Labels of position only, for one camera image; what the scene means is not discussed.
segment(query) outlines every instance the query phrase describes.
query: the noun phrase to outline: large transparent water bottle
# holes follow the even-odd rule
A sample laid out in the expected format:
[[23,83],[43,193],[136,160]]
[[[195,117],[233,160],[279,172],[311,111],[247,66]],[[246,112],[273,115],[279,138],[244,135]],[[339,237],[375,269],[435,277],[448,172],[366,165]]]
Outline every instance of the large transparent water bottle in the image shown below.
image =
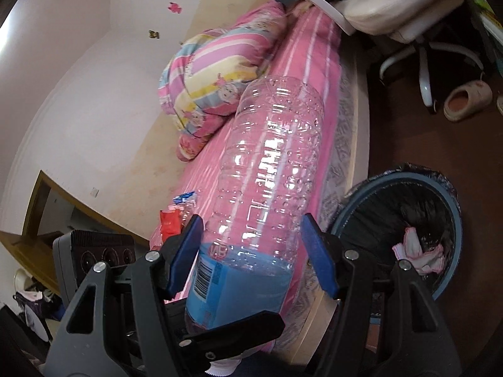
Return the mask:
[[280,311],[322,121],[318,93],[296,78],[268,76],[243,93],[187,298],[190,331]]

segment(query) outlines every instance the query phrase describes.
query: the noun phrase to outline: bottle cap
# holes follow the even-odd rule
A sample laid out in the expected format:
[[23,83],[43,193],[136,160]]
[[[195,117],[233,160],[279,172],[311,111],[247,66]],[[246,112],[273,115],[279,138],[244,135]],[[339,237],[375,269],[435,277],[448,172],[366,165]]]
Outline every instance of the bottle cap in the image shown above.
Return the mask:
[[225,377],[231,375],[240,365],[240,358],[226,358],[225,360],[211,361],[211,367],[206,371],[206,374],[215,375],[217,377]]

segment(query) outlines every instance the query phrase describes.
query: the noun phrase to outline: screw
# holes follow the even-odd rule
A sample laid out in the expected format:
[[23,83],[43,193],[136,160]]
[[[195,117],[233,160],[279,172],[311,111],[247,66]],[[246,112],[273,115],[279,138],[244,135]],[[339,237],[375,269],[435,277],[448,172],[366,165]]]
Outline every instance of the screw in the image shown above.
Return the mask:
[[92,267],[94,272],[100,273],[103,272],[107,268],[107,264],[105,264],[103,261],[96,262],[95,265]]
[[160,254],[157,252],[157,251],[150,251],[150,252],[147,252],[147,254],[145,255],[145,259],[149,262],[154,262],[154,261],[157,261],[160,257]]
[[192,340],[186,339],[186,340],[180,341],[180,343],[178,343],[178,346],[180,346],[180,347],[186,347],[186,346],[188,346],[191,343],[192,343]]
[[350,261],[356,261],[359,258],[360,254],[354,249],[349,249],[344,253],[344,256]]
[[406,259],[401,259],[398,261],[398,266],[403,269],[404,271],[409,271],[412,269],[412,265],[409,261]]

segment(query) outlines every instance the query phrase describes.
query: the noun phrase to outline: chair base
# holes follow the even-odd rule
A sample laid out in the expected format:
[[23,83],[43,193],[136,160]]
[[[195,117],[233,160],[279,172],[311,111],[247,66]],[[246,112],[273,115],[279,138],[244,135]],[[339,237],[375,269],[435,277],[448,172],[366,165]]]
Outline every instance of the chair base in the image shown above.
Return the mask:
[[[396,54],[390,56],[386,59],[379,69],[379,78],[384,79],[384,73],[393,64],[410,57],[416,52],[419,53],[419,86],[421,88],[421,96],[423,97],[424,105],[427,107],[430,113],[437,113],[436,101],[433,100],[431,84],[429,82],[429,69],[428,69],[428,55],[426,52],[424,39],[422,37],[416,40],[415,45],[408,45],[404,49],[398,51]],[[429,42],[429,47],[435,51],[447,51],[455,52],[457,54],[464,55],[470,58],[475,64],[480,68],[481,71],[484,70],[484,65],[481,60],[475,54],[475,52],[465,48],[461,45],[446,44],[445,42]]]

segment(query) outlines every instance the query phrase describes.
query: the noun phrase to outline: pillow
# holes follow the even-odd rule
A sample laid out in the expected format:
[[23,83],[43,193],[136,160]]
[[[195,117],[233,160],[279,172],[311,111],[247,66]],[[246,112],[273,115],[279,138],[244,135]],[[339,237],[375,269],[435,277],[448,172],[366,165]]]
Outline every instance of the pillow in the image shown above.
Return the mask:
[[236,112],[248,83],[259,78],[286,30],[283,5],[270,0],[228,29],[183,44],[159,82],[161,108],[181,131],[177,156],[192,160]]

